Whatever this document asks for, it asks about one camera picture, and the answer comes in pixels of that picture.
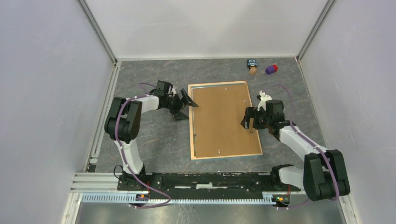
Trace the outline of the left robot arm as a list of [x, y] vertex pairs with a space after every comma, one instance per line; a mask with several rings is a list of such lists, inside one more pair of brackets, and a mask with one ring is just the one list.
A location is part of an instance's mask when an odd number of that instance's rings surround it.
[[115, 97], [108, 112], [104, 131], [116, 143], [122, 159], [122, 174], [118, 177], [122, 184], [135, 190], [147, 184], [144, 164], [139, 156], [137, 136], [140, 131], [141, 116], [145, 112], [168, 109], [174, 120], [188, 119], [182, 110], [198, 107], [182, 89], [179, 93], [166, 81], [158, 81], [146, 94], [131, 98]]

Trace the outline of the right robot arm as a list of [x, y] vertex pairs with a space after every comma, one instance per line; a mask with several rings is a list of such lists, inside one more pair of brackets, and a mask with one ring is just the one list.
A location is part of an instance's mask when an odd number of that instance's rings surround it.
[[304, 167], [281, 165], [274, 169], [270, 185], [282, 190], [288, 184], [306, 192], [311, 201], [337, 199], [350, 194], [350, 183], [342, 152], [327, 149], [285, 119], [281, 100], [270, 99], [259, 107], [247, 107], [241, 125], [244, 129], [267, 129], [302, 159]]

